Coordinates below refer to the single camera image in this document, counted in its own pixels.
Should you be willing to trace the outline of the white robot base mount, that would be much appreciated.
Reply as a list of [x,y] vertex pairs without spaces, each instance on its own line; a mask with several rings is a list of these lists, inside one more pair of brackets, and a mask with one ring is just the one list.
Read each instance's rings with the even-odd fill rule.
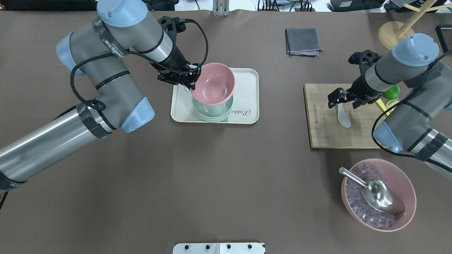
[[221,242],[221,243],[179,243],[173,247],[173,254],[265,254],[264,243]]

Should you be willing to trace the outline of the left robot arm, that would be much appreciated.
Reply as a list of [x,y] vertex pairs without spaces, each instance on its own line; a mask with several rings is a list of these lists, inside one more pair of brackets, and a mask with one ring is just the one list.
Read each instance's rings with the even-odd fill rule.
[[96,8],[90,23],[56,47],[79,103],[1,149],[2,195],[114,130],[129,133],[154,118],[123,57],[142,57],[158,80],[195,89],[204,62],[189,63],[176,46],[177,33],[194,20],[156,20],[141,0],[100,0]]

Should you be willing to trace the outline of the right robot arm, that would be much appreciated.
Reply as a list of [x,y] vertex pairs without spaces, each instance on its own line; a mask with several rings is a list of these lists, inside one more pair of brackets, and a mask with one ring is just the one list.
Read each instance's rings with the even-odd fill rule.
[[451,174],[451,139],[433,129],[430,121],[442,110],[451,110],[451,67],[439,56],[439,46],[421,33],[397,43],[384,56],[365,50],[349,58],[359,65],[360,77],[348,89],[337,88],[328,95],[328,106],[352,102],[353,108],[375,103],[384,92],[403,82],[411,92],[384,120],[371,129],[373,141],[396,156],[414,158]]

